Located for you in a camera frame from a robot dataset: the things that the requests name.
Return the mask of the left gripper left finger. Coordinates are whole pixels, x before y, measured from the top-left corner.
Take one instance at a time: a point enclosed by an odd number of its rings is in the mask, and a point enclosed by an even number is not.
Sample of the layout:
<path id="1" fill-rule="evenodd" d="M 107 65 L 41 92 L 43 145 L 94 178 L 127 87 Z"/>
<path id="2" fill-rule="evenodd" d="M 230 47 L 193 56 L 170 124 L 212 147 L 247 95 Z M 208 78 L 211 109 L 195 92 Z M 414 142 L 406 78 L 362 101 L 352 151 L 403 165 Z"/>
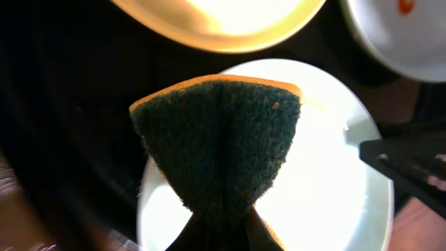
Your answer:
<path id="1" fill-rule="evenodd" d="M 222 227 L 193 213 L 166 251 L 221 251 Z"/>

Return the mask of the yellow plate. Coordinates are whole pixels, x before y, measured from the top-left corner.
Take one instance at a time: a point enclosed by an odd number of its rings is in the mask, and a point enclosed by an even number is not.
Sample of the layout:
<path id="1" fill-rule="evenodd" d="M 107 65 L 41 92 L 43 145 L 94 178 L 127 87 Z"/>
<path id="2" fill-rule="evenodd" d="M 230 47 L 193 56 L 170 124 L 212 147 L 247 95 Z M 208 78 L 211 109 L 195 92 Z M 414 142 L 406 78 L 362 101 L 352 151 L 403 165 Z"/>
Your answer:
<path id="1" fill-rule="evenodd" d="M 241 54 L 295 35 L 325 0 L 112 0 L 149 29 L 209 52 Z"/>

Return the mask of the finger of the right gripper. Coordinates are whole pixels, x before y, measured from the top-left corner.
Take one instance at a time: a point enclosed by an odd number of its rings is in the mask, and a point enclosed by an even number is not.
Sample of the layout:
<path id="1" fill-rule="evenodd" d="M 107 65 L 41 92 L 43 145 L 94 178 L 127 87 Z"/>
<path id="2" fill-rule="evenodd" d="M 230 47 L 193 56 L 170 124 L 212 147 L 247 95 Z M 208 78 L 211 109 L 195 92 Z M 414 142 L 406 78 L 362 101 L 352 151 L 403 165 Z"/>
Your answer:
<path id="1" fill-rule="evenodd" d="M 427 134 L 360 143 L 359 157 L 445 217 L 445 135 Z"/>

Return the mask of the light blue plate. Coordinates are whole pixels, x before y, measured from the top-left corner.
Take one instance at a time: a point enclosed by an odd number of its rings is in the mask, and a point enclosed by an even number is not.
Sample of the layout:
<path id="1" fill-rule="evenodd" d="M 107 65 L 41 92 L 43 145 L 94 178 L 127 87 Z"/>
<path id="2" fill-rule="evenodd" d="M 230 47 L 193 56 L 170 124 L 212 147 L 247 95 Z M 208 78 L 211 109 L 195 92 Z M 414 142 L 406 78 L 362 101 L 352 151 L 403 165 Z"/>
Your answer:
<path id="1" fill-rule="evenodd" d="M 375 139 L 361 140 L 358 129 L 348 127 L 349 108 L 338 91 L 323 90 L 323 74 L 220 74 L 286 82 L 302 91 L 286 160 L 272 186 L 251 206 L 282 249 L 385 250 L 392 231 L 393 184 L 360 159 L 360 143 Z M 223 250 L 249 250 L 243 224 L 247 212 L 237 220 L 214 222 L 222 227 Z M 144 250 L 166 250 L 192 214 L 148 154 L 137 207 L 138 243 Z"/>

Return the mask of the pale green plate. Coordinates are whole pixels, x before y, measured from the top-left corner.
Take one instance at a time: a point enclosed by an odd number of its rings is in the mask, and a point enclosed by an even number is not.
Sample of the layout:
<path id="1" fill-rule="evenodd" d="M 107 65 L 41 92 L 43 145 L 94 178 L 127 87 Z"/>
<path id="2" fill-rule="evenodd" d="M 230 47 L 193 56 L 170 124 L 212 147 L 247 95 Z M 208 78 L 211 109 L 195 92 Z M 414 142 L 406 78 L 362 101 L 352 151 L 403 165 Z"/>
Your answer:
<path id="1" fill-rule="evenodd" d="M 404 77 L 445 81 L 445 0 L 343 0 L 354 39 L 372 58 Z"/>

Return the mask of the green yellow sponge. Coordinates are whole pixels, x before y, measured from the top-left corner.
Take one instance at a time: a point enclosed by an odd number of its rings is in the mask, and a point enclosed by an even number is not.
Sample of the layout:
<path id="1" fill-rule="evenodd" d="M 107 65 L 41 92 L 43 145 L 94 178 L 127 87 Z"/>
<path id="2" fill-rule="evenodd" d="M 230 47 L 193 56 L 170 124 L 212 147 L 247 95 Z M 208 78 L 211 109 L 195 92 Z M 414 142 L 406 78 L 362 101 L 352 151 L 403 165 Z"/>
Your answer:
<path id="1" fill-rule="evenodd" d="M 206 75 L 134 102 L 143 145 L 184 206 L 207 220 L 241 218 L 271 186 L 300 118 L 294 84 Z"/>

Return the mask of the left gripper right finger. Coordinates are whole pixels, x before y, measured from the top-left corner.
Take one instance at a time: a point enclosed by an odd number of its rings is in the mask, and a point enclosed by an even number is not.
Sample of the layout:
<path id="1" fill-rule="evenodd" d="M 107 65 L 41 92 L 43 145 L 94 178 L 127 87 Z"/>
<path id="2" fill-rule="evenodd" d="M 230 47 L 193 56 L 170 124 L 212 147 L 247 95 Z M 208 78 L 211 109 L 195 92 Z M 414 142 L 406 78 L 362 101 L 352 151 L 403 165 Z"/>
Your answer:
<path id="1" fill-rule="evenodd" d="M 243 224 L 249 251 L 283 251 L 254 207 L 245 215 Z"/>

